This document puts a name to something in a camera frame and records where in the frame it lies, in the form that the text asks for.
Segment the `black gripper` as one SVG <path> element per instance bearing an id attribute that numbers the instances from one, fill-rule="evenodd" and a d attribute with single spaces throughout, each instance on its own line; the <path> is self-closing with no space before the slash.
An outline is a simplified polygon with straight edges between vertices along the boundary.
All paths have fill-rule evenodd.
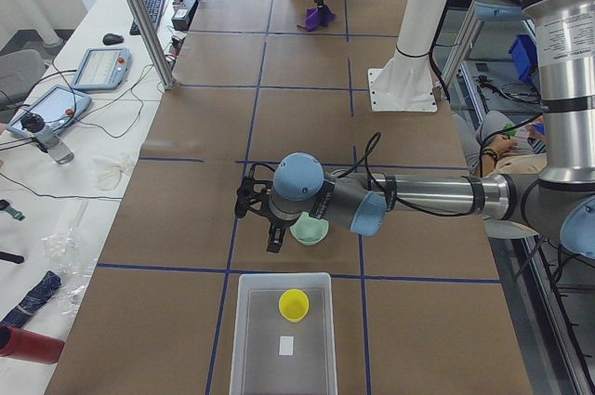
<path id="1" fill-rule="evenodd" d="M 254 163 L 250 166 L 236 191 L 234 214 L 237 218 L 243 218 L 248 212 L 252 212 L 260 217 L 265 217 L 271 223 L 266 251 L 277 253 L 283 246 L 285 229 L 294 225 L 298 217 L 278 216 L 273 213 L 270 209 L 272 181 L 255 178 L 258 166 L 275 172 L 272 166 L 263 163 Z"/>

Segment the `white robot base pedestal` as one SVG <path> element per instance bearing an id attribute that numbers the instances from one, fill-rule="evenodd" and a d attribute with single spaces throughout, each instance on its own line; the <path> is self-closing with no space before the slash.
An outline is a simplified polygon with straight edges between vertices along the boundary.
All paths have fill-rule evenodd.
<path id="1" fill-rule="evenodd" d="M 431 50 L 447 0 L 407 0 L 394 56 L 368 71 L 374 112 L 436 112 Z"/>

